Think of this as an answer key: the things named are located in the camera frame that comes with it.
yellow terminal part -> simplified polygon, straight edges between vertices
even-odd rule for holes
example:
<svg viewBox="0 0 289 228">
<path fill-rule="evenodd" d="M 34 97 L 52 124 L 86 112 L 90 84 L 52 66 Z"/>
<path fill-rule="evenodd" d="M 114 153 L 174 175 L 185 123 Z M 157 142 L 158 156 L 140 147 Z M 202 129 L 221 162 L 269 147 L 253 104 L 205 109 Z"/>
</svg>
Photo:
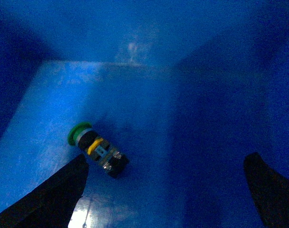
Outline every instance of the yellow terminal part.
<svg viewBox="0 0 289 228">
<path fill-rule="evenodd" d="M 93 142 L 93 144 L 89 146 L 89 148 L 87 150 L 87 154 L 91 155 L 91 153 L 97 148 L 97 146 L 99 146 L 101 144 L 102 141 L 103 141 L 103 138 L 96 139 Z"/>
</svg>

blue plastic wall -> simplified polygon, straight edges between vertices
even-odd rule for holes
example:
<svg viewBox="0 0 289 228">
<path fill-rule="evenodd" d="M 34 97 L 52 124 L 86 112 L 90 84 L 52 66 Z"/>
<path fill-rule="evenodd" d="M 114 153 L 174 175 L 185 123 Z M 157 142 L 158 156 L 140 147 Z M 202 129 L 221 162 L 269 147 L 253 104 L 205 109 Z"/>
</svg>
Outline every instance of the blue plastic wall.
<svg viewBox="0 0 289 228">
<path fill-rule="evenodd" d="M 167 67 L 41 64 L 131 57 Z M 242 162 L 289 178 L 289 0 L 2 1 L 0 212 L 77 156 L 85 119 L 131 164 L 114 182 L 88 161 L 71 227 L 262 227 Z"/>
</svg>

blue floor surface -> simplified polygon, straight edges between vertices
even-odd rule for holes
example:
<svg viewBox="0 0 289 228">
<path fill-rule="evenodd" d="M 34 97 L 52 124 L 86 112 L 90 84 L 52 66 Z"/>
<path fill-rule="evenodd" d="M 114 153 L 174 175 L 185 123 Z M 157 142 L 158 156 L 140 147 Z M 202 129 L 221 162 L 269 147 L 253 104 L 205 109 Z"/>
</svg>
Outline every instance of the blue floor surface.
<svg viewBox="0 0 289 228">
<path fill-rule="evenodd" d="M 89 121 L 130 163 L 114 180 L 88 159 L 69 228 L 262 227 L 242 169 L 258 143 L 245 139 L 258 88 L 184 80 L 167 68 L 45 62 L 0 141 L 0 212 L 81 153 L 67 134 Z"/>
</svg>

green button cap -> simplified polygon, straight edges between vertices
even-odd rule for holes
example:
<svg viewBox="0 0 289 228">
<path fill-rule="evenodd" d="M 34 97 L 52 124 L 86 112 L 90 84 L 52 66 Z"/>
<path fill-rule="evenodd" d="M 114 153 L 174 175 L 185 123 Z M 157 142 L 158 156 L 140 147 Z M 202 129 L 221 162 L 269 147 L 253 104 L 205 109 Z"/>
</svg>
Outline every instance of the green button cap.
<svg viewBox="0 0 289 228">
<path fill-rule="evenodd" d="M 70 132 L 68 133 L 67 136 L 67 142 L 69 145 L 71 146 L 75 146 L 76 144 L 76 139 L 78 137 L 78 135 L 85 129 L 87 128 L 92 128 L 92 124 L 89 122 L 82 122 L 77 124 L 75 127 L 73 127 L 72 130 L 70 130 Z"/>
</svg>

